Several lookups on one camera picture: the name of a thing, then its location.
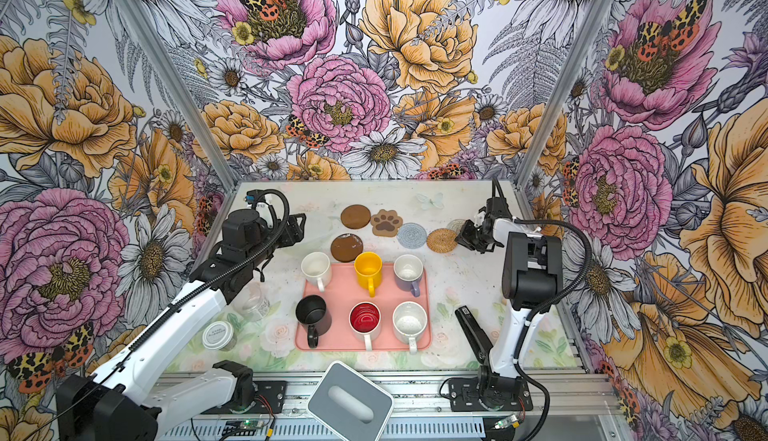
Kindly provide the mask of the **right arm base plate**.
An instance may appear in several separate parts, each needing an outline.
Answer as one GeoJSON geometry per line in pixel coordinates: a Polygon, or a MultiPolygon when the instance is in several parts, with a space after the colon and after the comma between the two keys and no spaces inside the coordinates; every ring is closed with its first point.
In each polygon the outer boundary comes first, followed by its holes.
{"type": "Polygon", "coordinates": [[[478,377],[451,377],[440,389],[452,412],[526,412],[533,409],[530,389],[521,378],[503,378],[500,386],[482,384],[478,377]]]}

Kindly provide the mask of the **matte brown round coaster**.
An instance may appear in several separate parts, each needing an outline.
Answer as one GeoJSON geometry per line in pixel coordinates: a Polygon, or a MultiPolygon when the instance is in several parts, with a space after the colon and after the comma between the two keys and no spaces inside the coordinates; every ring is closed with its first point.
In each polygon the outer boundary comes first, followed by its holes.
{"type": "Polygon", "coordinates": [[[341,223],[352,230],[362,229],[371,219],[370,210],[361,204],[353,204],[343,209],[340,215],[341,223]]]}

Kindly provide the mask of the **brown paw print coaster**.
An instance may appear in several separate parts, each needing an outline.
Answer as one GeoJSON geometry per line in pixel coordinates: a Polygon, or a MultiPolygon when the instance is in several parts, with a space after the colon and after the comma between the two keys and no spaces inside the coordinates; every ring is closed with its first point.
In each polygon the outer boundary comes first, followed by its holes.
{"type": "Polygon", "coordinates": [[[394,210],[381,209],[370,218],[372,234],[378,237],[396,237],[403,226],[403,219],[394,210]]]}

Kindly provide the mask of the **grey woven round coaster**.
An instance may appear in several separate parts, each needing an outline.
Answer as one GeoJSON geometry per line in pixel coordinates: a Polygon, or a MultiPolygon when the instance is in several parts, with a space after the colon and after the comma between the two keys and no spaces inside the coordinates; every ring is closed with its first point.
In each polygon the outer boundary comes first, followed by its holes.
{"type": "Polygon", "coordinates": [[[397,240],[401,246],[409,250],[416,250],[427,242],[426,229],[417,223],[405,223],[397,234],[397,240]]]}

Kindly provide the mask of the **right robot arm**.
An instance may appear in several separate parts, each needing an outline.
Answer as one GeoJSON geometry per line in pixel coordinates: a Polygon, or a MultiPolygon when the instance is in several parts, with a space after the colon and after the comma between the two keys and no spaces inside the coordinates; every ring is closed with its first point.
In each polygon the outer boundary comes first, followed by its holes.
{"type": "Polygon", "coordinates": [[[479,363],[472,378],[450,378],[447,397],[454,412],[522,411],[533,408],[529,380],[522,374],[522,358],[530,335],[548,312],[535,308],[563,290],[560,239],[523,229],[504,195],[493,194],[475,220],[464,223],[459,245],[478,253],[504,251],[502,296],[505,319],[497,341],[479,326],[471,310],[455,310],[459,326],[479,363]]]}

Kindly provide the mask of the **black stapler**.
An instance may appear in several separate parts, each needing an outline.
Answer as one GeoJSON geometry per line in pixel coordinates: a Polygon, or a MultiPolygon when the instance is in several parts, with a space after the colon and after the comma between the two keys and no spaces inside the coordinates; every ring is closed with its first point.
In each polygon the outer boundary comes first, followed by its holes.
{"type": "Polygon", "coordinates": [[[490,338],[480,327],[467,306],[457,308],[455,310],[455,315],[477,362],[481,365],[488,365],[490,361],[490,351],[493,348],[493,343],[490,338]]]}

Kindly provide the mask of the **black mug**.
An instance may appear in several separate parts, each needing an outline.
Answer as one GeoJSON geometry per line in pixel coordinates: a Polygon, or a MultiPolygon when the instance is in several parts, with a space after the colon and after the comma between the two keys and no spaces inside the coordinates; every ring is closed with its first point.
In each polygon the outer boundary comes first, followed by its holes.
{"type": "Polygon", "coordinates": [[[326,301],[319,295],[309,295],[302,298],[296,306],[295,316],[298,323],[306,331],[306,341],[310,349],[319,346],[320,338],[332,326],[332,316],[326,301]]]}

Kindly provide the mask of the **clear glass jar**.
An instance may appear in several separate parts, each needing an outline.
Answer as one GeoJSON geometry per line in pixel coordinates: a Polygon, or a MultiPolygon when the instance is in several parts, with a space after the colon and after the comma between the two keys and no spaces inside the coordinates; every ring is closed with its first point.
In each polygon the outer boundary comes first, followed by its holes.
{"type": "Polygon", "coordinates": [[[245,319],[257,322],[264,319],[271,308],[259,282],[249,283],[237,296],[235,309],[245,319]]]}

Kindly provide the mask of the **multicolour woven round coaster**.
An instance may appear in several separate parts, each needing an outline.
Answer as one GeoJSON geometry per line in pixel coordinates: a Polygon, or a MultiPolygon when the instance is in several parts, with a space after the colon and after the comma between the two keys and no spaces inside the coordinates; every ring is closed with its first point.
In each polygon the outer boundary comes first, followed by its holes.
{"type": "Polygon", "coordinates": [[[455,219],[448,224],[447,228],[456,234],[472,233],[475,231],[475,223],[471,219],[455,219]]]}

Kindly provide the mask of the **white mug front right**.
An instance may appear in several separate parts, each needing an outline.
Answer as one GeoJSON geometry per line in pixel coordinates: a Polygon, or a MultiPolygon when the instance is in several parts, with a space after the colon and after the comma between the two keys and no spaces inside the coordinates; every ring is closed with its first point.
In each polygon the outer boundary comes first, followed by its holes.
{"type": "Polygon", "coordinates": [[[395,337],[407,346],[411,354],[416,354],[418,342],[428,325],[425,308],[412,301],[400,303],[393,311],[392,325],[395,337]]]}

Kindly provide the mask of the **yellow mug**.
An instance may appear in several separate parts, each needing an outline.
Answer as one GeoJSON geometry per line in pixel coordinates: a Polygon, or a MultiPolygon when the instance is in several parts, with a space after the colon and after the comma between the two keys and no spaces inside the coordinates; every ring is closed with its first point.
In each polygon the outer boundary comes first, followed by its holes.
{"type": "Polygon", "coordinates": [[[376,296],[376,291],[382,283],[383,261],[374,252],[363,252],[353,263],[357,284],[369,295],[376,296]]]}

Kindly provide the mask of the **glossy brown round coaster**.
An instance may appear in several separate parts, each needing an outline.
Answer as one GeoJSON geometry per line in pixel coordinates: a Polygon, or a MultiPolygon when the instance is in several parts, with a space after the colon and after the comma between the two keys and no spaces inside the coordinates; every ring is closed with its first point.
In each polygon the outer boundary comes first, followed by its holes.
{"type": "Polygon", "coordinates": [[[330,252],[332,257],[340,263],[354,262],[364,252],[364,243],[355,234],[342,234],[332,241],[330,252]]]}

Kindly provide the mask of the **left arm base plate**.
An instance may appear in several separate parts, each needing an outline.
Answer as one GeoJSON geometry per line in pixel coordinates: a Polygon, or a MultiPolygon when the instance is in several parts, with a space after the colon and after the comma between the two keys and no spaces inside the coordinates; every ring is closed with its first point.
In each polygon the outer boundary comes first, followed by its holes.
{"type": "Polygon", "coordinates": [[[248,415],[281,414],[286,401],[288,383],[285,381],[255,380],[254,399],[243,411],[248,415]]]}

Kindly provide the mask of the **tan rattan round coaster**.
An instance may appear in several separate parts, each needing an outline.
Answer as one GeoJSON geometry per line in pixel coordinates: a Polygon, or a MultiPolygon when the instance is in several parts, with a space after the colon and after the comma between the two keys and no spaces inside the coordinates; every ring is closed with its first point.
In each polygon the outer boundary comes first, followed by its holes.
{"type": "Polygon", "coordinates": [[[454,230],[448,228],[436,229],[428,234],[426,244],[435,253],[450,253],[458,246],[457,236],[458,234],[454,230]]]}

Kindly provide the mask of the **grey tissue box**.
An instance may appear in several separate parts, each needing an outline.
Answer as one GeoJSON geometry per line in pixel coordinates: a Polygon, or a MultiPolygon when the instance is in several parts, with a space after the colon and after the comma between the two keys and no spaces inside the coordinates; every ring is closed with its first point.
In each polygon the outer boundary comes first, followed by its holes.
{"type": "Polygon", "coordinates": [[[343,440],[381,438],[394,408],[394,398],[341,361],[325,371],[307,411],[343,440]]]}

